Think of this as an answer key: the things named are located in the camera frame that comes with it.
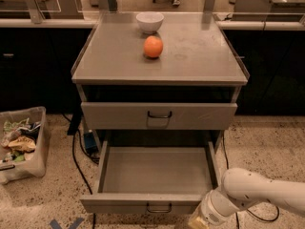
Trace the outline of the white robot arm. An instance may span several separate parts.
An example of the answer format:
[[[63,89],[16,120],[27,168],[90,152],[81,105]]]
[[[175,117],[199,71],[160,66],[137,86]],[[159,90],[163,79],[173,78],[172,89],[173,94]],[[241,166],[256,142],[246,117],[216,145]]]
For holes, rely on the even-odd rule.
[[[191,217],[192,229],[218,226],[231,215],[261,202],[305,216],[305,183],[275,180],[242,168],[227,170],[221,184],[208,192]]]

